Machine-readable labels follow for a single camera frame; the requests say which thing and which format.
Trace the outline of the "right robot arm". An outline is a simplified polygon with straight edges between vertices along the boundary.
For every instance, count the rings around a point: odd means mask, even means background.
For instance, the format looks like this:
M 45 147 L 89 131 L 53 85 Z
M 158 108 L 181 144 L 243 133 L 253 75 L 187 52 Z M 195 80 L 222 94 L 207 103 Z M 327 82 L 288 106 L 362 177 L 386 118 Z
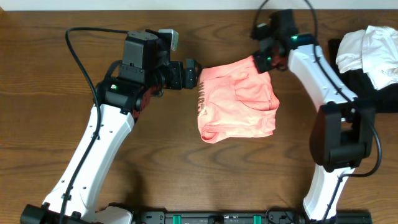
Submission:
M 336 206 L 349 178 L 369 177 L 381 165 L 374 106 L 340 80 L 323 54 L 318 34 L 299 32 L 292 10 L 272 13 L 266 24 L 255 18 L 251 37 L 259 42 L 253 54 L 257 71 L 292 72 L 317 112 L 309 139 L 315 170 L 302 212 L 292 216 L 293 222 L 372 223 L 369 212 L 338 211 Z

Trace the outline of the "pink printed t-shirt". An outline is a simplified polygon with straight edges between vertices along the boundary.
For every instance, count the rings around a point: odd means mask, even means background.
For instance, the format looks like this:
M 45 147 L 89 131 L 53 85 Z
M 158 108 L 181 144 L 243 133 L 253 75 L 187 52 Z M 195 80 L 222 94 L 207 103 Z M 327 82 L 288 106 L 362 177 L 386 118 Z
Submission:
M 273 135 L 280 101 L 271 76 L 257 71 L 252 56 L 203 69 L 198 93 L 197 124 L 203 141 Z

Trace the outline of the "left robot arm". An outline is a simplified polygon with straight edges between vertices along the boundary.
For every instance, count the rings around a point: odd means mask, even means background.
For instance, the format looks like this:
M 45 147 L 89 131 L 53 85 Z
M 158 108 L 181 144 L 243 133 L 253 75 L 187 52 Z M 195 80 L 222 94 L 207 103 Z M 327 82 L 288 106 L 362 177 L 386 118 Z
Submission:
M 164 90 L 195 88 L 201 65 L 173 61 L 178 47 L 173 29 L 125 31 L 123 57 L 98 84 L 83 137 L 65 172 L 39 207 L 26 205 L 21 223 L 132 223 L 133 211 L 112 203 L 97 210 L 109 168 L 152 96 Z

